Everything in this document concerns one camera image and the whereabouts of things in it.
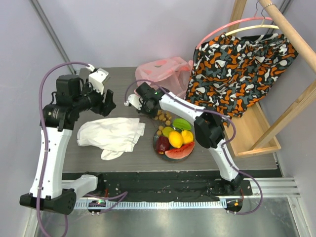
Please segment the brown fake longan bunch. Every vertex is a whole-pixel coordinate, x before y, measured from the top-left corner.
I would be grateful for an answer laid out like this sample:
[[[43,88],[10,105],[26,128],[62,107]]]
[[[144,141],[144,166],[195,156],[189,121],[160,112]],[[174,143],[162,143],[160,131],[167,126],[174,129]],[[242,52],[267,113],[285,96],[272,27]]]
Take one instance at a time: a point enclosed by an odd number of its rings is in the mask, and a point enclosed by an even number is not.
[[[154,117],[154,122],[157,127],[157,136],[163,136],[162,135],[162,129],[166,126],[171,126],[171,113],[163,110],[158,110],[157,116]]]

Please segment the yellow fake starfruit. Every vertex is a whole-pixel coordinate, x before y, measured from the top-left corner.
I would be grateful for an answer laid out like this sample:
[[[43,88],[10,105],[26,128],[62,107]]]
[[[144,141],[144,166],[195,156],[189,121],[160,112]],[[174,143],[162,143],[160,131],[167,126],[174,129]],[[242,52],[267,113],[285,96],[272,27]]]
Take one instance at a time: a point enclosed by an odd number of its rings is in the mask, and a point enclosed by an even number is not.
[[[170,127],[170,126],[166,126],[166,127],[164,127],[163,129],[162,129],[162,135],[164,136],[164,137],[169,137],[169,135],[170,135],[170,133],[172,132],[172,131],[174,131],[174,129],[172,128],[172,127]]]

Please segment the pink plastic bag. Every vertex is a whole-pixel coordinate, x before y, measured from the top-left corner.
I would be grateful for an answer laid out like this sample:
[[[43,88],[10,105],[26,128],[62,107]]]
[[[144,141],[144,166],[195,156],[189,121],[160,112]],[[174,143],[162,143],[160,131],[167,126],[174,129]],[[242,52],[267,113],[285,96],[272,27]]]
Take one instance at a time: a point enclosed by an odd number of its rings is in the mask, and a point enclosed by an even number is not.
[[[151,85],[154,89],[158,86],[167,88],[180,98],[185,98],[188,88],[193,61],[185,61],[181,57],[156,60],[143,64],[136,68],[135,78],[137,85],[143,82]]]

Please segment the green fake starfruit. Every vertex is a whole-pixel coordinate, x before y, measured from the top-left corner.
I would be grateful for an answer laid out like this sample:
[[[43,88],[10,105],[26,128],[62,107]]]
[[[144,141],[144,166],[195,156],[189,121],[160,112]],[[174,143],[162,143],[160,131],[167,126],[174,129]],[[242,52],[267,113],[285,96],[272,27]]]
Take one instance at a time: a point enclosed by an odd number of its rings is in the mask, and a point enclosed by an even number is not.
[[[176,118],[172,122],[172,126],[176,129],[180,129],[180,130],[191,130],[192,129],[191,124],[183,118]]]

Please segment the red fake apple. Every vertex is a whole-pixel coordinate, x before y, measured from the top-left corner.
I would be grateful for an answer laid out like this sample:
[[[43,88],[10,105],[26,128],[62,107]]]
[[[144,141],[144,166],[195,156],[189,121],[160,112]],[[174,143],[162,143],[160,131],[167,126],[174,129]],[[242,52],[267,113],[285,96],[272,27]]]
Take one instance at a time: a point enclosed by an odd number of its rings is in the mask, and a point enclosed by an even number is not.
[[[169,139],[167,137],[160,136],[156,141],[156,152],[163,155],[168,150],[170,150]]]

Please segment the orange fake fruit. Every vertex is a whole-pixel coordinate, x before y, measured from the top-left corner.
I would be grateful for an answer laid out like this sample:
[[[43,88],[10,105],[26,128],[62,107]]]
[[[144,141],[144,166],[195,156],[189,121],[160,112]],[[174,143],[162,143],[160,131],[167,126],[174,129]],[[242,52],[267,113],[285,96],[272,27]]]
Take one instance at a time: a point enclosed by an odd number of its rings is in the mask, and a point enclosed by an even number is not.
[[[178,149],[178,148],[181,148],[183,145],[183,137],[177,131],[170,132],[168,136],[168,140],[169,140],[170,145],[174,148]]]

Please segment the fake watermelon slice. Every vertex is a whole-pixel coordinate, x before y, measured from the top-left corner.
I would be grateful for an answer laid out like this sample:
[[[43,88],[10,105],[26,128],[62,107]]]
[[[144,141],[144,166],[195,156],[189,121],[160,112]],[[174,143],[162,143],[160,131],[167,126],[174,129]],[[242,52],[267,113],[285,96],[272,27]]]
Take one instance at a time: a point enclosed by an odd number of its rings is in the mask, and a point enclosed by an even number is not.
[[[195,142],[191,142],[188,144],[183,145],[177,149],[171,149],[165,152],[165,155],[170,159],[183,159],[191,154],[195,147]]]

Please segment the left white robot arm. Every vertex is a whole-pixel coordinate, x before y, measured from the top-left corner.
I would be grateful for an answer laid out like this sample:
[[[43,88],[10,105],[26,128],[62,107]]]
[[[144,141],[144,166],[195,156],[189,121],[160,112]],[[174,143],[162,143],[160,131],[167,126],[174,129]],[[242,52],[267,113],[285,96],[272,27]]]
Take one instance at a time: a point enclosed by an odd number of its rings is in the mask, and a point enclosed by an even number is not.
[[[105,191],[103,175],[86,172],[75,181],[62,185],[62,170],[68,142],[75,122],[83,111],[107,116],[115,107],[113,92],[105,90],[109,74],[97,70],[87,80],[63,75],[56,80],[52,101],[43,109],[47,137],[41,138],[36,176],[30,191],[21,195],[20,205],[69,215],[76,201],[91,193],[100,197]]]

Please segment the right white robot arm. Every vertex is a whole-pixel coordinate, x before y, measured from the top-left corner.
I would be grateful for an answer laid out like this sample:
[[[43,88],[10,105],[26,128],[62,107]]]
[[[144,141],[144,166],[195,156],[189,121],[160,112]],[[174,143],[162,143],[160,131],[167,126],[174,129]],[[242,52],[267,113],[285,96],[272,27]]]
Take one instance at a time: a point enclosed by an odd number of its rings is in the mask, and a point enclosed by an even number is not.
[[[135,92],[137,99],[133,106],[139,112],[154,117],[162,109],[192,124],[195,141],[209,150],[219,168],[225,193],[234,195],[241,189],[243,175],[233,161],[224,134],[222,119],[228,121],[227,117],[211,108],[193,105],[164,88],[155,90],[145,82]]]

